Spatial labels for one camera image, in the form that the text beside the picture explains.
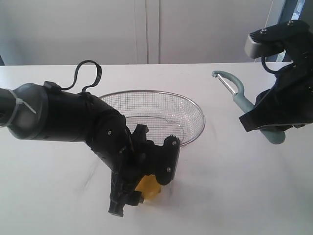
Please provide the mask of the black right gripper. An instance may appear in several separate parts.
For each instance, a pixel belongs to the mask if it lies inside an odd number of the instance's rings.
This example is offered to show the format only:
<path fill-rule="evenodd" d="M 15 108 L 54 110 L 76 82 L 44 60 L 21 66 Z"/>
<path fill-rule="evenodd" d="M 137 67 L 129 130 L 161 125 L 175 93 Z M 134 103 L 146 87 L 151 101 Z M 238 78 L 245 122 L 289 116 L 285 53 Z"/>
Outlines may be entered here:
<path fill-rule="evenodd" d="M 282 45 L 292 63 L 278 71 L 274 85 L 254 108 L 239 117 L 247 132 L 313 122 L 313 40 L 285 39 Z"/>

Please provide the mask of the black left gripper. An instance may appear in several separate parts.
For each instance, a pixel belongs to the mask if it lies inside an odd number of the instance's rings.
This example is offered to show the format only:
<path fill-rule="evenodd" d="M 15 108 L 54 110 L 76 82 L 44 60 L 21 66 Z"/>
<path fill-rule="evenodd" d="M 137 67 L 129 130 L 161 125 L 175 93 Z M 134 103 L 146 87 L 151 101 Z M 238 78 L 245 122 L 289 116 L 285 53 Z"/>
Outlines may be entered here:
<path fill-rule="evenodd" d="M 86 109 L 86 145 L 111 170 L 110 206 L 108 212 L 123 217 L 125 205 L 143 203 L 136 190 L 143 175 L 139 170 L 139 151 L 126 125 L 126 118 L 113 108 Z"/>

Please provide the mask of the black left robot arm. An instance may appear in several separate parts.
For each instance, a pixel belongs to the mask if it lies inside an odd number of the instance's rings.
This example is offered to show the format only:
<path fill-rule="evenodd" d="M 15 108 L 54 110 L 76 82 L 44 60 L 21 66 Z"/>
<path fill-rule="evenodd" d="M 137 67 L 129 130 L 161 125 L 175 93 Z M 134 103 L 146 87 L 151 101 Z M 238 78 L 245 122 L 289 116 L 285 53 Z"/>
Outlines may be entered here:
<path fill-rule="evenodd" d="M 111 170 L 109 212 L 123 216 L 125 205 L 144 201 L 136 190 L 144 155 L 137 145 L 148 127 L 131 132 L 125 117 L 100 98 L 63 91 L 57 84 L 27 83 L 0 91 L 0 125 L 20 140 L 83 142 Z"/>

